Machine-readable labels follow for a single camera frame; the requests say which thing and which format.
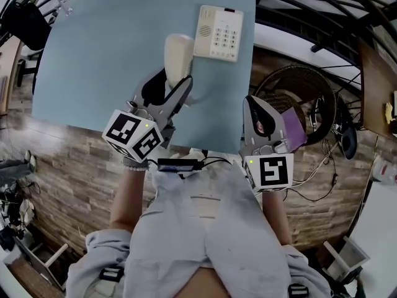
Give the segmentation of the person's light grey shirt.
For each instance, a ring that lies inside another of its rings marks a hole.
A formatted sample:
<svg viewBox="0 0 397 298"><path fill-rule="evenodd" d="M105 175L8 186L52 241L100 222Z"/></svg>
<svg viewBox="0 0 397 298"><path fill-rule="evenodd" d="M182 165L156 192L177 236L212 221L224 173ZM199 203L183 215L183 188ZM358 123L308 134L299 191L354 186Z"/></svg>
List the person's light grey shirt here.
<svg viewBox="0 0 397 298"><path fill-rule="evenodd" d="M125 266L130 253L132 233L121 229L105 229L86 237L87 254L69 267L66 298L122 298L123 282L110 282L110 293L94 290L104 268ZM282 257L287 259L291 282L308 288L308 298L331 298L330 286L325 278L309 267L308 260L291 245L280 246Z"/></svg>

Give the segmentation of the dark wicker chair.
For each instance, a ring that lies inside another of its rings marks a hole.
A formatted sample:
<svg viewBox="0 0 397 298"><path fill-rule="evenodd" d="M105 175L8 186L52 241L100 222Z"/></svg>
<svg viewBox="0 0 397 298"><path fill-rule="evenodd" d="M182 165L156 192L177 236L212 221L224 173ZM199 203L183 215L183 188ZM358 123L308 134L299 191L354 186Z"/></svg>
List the dark wicker chair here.
<svg viewBox="0 0 397 298"><path fill-rule="evenodd" d="M305 146L319 143L331 131L336 116L336 98L329 81L303 65L289 65L266 76L252 93L277 112L292 108L306 132Z"/></svg>

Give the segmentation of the clear plastic bag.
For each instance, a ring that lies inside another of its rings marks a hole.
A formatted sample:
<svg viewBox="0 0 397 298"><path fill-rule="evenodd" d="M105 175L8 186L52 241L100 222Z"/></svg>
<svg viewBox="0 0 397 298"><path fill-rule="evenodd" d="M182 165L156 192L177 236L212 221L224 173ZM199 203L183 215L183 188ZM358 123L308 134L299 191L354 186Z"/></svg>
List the clear plastic bag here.
<svg viewBox="0 0 397 298"><path fill-rule="evenodd" d="M379 155L376 156L372 177L385 185L397 186L397 164L386 161Z"/></svg>

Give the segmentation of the black battery pack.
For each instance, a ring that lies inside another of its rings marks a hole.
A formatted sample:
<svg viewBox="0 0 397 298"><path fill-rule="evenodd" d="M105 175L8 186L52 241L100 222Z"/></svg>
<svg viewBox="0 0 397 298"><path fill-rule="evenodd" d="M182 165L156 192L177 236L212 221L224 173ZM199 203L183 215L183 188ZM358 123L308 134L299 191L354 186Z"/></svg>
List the black battery pack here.
<svg viewBox="0 0 397 298"><path fill-rule="evenodd" d="M157 160L158 171L170 173L185 173L201 170L204 166L203 161L198 159L175 159L159 158Z"/></svg>

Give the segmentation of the black office chair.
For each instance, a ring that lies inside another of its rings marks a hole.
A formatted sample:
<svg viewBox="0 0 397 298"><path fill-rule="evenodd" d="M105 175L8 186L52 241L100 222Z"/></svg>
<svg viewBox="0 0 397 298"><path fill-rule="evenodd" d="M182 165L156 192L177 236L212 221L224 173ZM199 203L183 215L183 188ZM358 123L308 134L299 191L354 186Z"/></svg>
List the black office chair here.
<svg viewBox="0 0 397 298"><path fill-rule="evenodd" d="M34 3L11 2L1 17L2 27L33 51L44 49L51 26Z"/></svg>

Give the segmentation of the person's right forearm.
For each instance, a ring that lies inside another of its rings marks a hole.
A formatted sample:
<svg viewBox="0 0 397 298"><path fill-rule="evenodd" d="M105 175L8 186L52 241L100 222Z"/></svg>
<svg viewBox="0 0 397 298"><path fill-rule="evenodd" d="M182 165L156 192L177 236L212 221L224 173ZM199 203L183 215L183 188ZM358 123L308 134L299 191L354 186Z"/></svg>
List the person's right forearm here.
<svg viewBox="0 0 397 298"><path fill-rule="evenodd" d="M292 244L292 233L280 192L265 192L262 195L262 211L281 245Z"/></svg>

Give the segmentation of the light blue table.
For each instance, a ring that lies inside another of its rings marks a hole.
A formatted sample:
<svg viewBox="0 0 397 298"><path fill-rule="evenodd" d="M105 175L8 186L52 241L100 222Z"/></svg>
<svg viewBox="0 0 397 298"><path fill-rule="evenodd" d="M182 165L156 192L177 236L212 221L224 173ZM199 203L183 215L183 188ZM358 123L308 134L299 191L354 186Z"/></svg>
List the light blue table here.
<svg viewBox="0 0 397 298"><path fill-rule="evenodd" d="M164 65L169 34L194 37L202 5L243 13L235 63L196 57L192 105L174 117L172 144L235 154L243 131L254 46L256 0L69 0L45 45L32 114L103 131L138 83Z"/></svg>

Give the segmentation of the white shelf unit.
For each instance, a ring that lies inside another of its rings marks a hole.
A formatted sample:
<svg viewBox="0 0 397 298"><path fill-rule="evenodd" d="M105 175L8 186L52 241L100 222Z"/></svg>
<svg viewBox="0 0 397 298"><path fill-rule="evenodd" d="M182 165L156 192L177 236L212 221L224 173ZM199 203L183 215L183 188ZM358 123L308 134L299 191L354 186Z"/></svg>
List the white shelf unit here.
<svg viewBox="0 0 397 298"><path fill-rule="evenodd" d="M325 249L334 258L329 267L323 268L323 271L334 281L349 284L361 273L362 265L370 257L349 237L344 236L343 241L344 245L340 251L336 251L328 241L323 243Z"/></svg>

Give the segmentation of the black round stand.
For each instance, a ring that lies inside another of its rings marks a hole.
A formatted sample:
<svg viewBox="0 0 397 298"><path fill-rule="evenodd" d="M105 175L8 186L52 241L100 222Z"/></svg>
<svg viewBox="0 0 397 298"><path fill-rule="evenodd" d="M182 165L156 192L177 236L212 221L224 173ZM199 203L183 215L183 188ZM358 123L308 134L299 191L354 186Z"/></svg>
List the black round stand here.
<svg viewBox="0 0 397 298"><path fill-rule="evenodd" d="M348 127L341 135L342 153L347 160L353 159L357 151L357 134L354 127Z"/></svg>

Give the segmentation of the person's left forearm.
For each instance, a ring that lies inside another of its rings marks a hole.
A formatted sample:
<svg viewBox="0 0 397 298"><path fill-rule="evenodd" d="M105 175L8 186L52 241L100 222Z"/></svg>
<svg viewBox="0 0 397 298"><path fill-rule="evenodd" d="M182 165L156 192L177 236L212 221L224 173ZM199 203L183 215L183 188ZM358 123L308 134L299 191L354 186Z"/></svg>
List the person's left forearm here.
<svg viewBox="0 0 397 298"><path fill-rule="evenodd" d="M133 232L143 213L144 171L125 169L117 189L109 227Z"/></svg>

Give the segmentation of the wooden cabinet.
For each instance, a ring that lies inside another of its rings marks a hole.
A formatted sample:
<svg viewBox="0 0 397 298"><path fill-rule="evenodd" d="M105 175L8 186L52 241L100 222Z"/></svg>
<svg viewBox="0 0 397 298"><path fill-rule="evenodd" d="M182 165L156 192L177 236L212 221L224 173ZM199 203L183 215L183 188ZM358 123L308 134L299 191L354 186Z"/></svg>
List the wooden cabinet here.
<svg viewBox="0 0 397 298"><path fill-rule="evenodd" d="M14 241L12 251L4 260L12 275L26 285L30 292L35 292L33 286L38 284L65 293L69 245L65 243L53 250L42 242L29 245L17 238Z"/></svg>

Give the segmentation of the cream telephone handset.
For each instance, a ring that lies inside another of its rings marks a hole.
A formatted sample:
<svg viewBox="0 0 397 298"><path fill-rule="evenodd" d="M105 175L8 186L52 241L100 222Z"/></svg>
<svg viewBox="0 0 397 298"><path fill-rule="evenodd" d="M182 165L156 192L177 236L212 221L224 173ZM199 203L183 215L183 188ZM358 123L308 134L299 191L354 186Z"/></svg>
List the cream telephone handset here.
<svg viewBox="0 0 397 298"><path fill-rule="evenodd" d="M164 69L169 87L190 75L194 39L184 34L170 34L164 45Z"/></svg>

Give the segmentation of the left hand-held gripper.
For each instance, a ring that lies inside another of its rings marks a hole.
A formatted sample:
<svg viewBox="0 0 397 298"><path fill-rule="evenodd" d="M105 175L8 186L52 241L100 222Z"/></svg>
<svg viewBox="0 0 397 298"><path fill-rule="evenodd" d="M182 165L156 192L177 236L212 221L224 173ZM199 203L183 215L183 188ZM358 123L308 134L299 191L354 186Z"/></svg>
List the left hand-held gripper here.
<svg viewBox="0 0 397 298"><path fill-rule="evenodd" d="M180 80L165 98L166 81L164 68L152 72L136 87L134 102L127 102L128 110L114 110L102 138L117 153L141 163L157 147L168 146L175 131L171 119L184 105L193 78L188 75Z"/></svg>

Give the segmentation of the cream telephone base with keypad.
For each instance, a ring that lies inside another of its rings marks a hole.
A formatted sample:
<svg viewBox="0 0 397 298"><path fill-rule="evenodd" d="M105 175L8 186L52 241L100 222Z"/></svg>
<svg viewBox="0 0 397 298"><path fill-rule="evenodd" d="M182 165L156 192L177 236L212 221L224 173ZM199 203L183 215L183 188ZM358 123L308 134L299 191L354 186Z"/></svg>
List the cream telephone base with keypad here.
<svg viewBox="0 0 397 298"><path fill-rule="evenodd" d="M237 62L244 13L202 5L197 22L194 56Z"/></svg>

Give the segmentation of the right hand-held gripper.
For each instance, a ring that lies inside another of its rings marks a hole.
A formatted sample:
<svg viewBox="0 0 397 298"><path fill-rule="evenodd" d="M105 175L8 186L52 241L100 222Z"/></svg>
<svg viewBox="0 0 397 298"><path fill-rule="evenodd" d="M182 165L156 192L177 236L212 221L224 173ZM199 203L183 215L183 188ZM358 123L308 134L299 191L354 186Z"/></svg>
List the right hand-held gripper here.
<svg viewBox="0 0 397 298"><path fill-rule="evenodd" d="M285 124L281 114L268 102L255 96L243 101L244 133L252 137L240 149L242 167L252 191L256 194L272 189L292 186L293 153L286 139L269 141L268 138L285 138ZM264 134L257 131L259 121Z"/></svg>

